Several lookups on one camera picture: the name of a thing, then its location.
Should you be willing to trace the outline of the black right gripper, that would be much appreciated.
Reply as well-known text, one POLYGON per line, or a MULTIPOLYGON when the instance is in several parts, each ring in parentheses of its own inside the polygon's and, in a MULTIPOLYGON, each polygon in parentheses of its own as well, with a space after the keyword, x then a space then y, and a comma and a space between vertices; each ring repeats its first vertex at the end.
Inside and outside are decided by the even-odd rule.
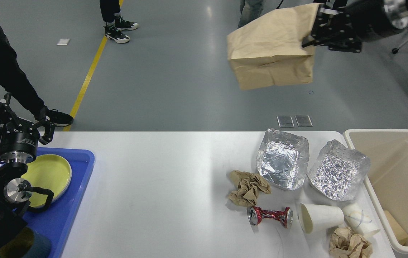
POLYGON ((309 36, 301 47, 327 46, 331 51, 360 53, 362 42, 373 42, 401 33, 400 0, 337 0, 320 3, 309 36), (344 25, 342 14, 347 23, 344 25))

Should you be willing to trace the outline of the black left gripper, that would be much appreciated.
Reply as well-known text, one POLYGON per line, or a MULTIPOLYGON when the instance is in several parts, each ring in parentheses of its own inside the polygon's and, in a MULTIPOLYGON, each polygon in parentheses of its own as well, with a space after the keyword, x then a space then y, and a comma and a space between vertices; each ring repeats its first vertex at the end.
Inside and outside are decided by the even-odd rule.
POLYGON ((19 130, 19 118, 10 107, 11 93, 8 92, 0 101, 0 125, 2 128, 0 140, 0 160, 3 162, 33 162, 37 157, 38 142, 47 145, 53 140, 55 124, 47 116, 48 108, 43 107, 37 119, 32 123, 32 131, 19 130), (43 135, 38 128, 43 127, 43 135))

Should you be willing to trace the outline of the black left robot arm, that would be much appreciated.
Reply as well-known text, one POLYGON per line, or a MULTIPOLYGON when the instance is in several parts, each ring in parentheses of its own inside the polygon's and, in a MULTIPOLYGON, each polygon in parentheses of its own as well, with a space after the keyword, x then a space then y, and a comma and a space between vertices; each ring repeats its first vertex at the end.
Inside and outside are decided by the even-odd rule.
POLYGON ((36 160, 39 143, 53 140, 55 124, 46 117, 38 122, 19 118, 10 99, 11 93, 6 93, 0 101, 0 248, 26 227, 25 212, 46 211, 54 197, 53 191, 34 187, 22 176, 36 160))

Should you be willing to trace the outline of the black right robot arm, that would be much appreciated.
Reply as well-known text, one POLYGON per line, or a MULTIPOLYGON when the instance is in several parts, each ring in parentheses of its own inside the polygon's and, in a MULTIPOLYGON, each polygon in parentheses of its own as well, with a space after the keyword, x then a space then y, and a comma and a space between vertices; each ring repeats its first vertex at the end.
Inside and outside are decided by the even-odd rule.
POLYGON ((320 0, 303 48, 327 46, 331 51, 360 53, 364 42, 400 34, 408 26, 408 0, 320 0))

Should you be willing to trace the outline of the crumpled paper under arm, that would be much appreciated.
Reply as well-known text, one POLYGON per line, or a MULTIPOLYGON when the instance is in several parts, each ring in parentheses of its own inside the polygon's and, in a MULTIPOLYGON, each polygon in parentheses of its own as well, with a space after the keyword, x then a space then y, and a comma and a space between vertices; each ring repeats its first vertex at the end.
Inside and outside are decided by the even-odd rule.
POLYGON ((331 234, 329 253, 333 258, 369 258, 373 251, 371 242, 350 227, 337 228, 331 234))

